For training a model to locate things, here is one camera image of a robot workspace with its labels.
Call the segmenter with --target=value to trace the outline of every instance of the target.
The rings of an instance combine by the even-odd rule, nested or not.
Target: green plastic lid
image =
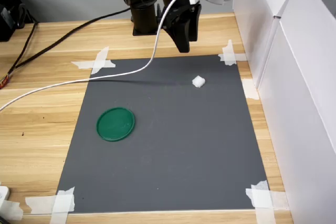
[[[124,139],[134,129],[134,114],[125,108],[106,110],[98,119],[96,130],[99,136],[109,142]]]

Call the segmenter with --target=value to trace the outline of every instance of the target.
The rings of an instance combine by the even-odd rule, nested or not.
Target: white cable
[[[45,87],[42,87],[42,88],[39,88],[39,89],[35,89],[35,90],[32,90],[32,91],[29,91],[25,94],[22,94],[20,95],[19,97],[11,100],[10,102],[7,102],[5,105],[3,105],[1,108],[0,108],[0,111],[2,111],[4,108],[6,108],[7,106],[11,105],[13,102],[16,102],[17,100],[23,98],[23,97],[26,97],[27,95],[29,94],[33,94],[35,92],[38,92],[38,91],[41,91],[41,90],[45,90],[45,89],[49,89],[49,88],[53,88],[53,87],[57,87],[57,86],[61,86],[61,85],[66,85],[66,84],[72,84],[72,83],[77,83],[77,82],[85,82],[85,81],[92,81],[92,80],[98,80],[98,79],[104,79],[104,78],[110,78],[110,77],[117,77],[117,76],[126,76],[128,74],[133,74],[133,73],[137,73],[137,72],[140,72],[142,70],[144,70],[146,67],[149,66],[149,64],[153,61],[154,59],[154,56],[155,56],[155,53],[156,53],[156,48],[157,48],[157,43],[159,41],[159,35],[160,35],[160,31],[161,31],[161,28],[162,28],[162,25],[163,25],[163,22],[164,22],[164,19],[166,18],[167,14],[168,14],[168,11],[170,10],[170,8],[173,6],[173,4],[176,2],[177,0],[172,0],[166,11],[164,12],[163,16],[162,16],[162,19],[160,21],[160,24],[158,26],[158,31],[157,31],[157,35],[156,35],[156,39],[155,39],[155,44],[154,44],[154,50],[153,50],[153,54],[152,54],[152,57],[151,59],[148,61],[148,63],[143,66],[142,68],[139,68],[138,70],[134,70],[134,71],[131,71],[131,72],[126,72],[126,73],[117,73],[117,74],[111,74],[109,76],[99,76],[99,77],[93,77],[93,78],[88,78],[88,79],[81,79],[81,80],[75,80],[75,81],[66,81],[66,82],[62,82],[62,83],[57,83],[57,84],[53,84],[53,85],[49,85],[49,86],[45,86]]]

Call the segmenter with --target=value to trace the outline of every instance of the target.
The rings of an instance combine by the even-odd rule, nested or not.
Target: small white block
[[[197,88],[200,88],[201,86],[203,86],[204,83],[205,83],[205,79],[200,76],[196,76],[196,78],[193,80],[193,85]]]

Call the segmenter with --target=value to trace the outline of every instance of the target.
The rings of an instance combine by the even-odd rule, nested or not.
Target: tape strip
[[[270,191],[267,181],[246,188],[246,195],[256,209],[258,224],[275,224],[274,210],[289,210],[286,193]]]
[[[246,54],[235,54],[232,40],[230,39],[226,47],[223,47],[223,53],[218,55],[225,65],[231,66],[237,64],[237,61],[247,61]]]
[[[223,54],[218,56],[221,58],[221,61],[225,62],[225,65],[231,66],[233,64],[237,64],[231,39],[228,41],[227,46],[223,47]]]
[[[75,207],[75,187],[67,191],[59,191],[51,214],[50,224],[66,224],[71,206]]]
[[[259,100],[259,93],[254,85],[253,79],[242,79],[243,89],[246,98]]]
[[[68,212],[75,210],[75,188],[67,191],[58,191],[57,195],[45,197],[27,197],[26,204],[32,209],[30,214],[51,214],[50,223],[64,224],[68,218]]]
[[[116,64],[113,64],[110,60],[106,60],[108,52],[109,47],[105,47],[97,54],[96,60],[72,61],[71,63],[75,64],[79,69],[92,68],[91,74],[98,73],[102,68],[115,68]]]
[[[44,197],[26,197],[26,204],[32,209],[30,214],[32,215],[47,215],[52,214],[56,201],[68,201],[69,195],[74,194],[75,188],[71,188],[67,191],[60,190],[57,195],[44,196]],[[71,204],[67,209],[68,212],[75,210],[75,199],[71,199]]]
[[[22,220],[23,210],[19,202],[4,200],[0,208],[0,215],[6,220]]]

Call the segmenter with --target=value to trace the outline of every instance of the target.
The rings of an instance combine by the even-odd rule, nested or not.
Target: wooden tabletop
[[[49,46],[82,22],[39,24],[24,58]],[[235,15],[202,15],[198,41],[189,56],[222,53],[231,39],[235,53],[244,53]],[[9,42],[0,43],[0,76],[11,67],[32,25],[17,30]],[[91,69],[78,69],[71,61],[95,60],[109,46],[108,59],[150,58],[154,36],[132,36],[129,20],[103,20],[72,35],[51,51],[16,70],[0,90],[0,105],[32,89],[88,78]],[[156,57],[180,54],[162,32]],[[238,62],[240,76],[251,78],[247,62]],[[49,223],[50,216],[29,215],[25,197],[49,196],[57,185],[75,129],[87,83],[76,83],[31,94],[0,112],[0,181],[10,188],[9,200],[20,202],[20,223]],[[247,99],[270,190],[283,191],[277,160],[260,100]],[[277,223],[292,223],[289,211],[275,212]],[[257,223],[254,210],[167,211],[113,214],[69,214],[67,223]]]

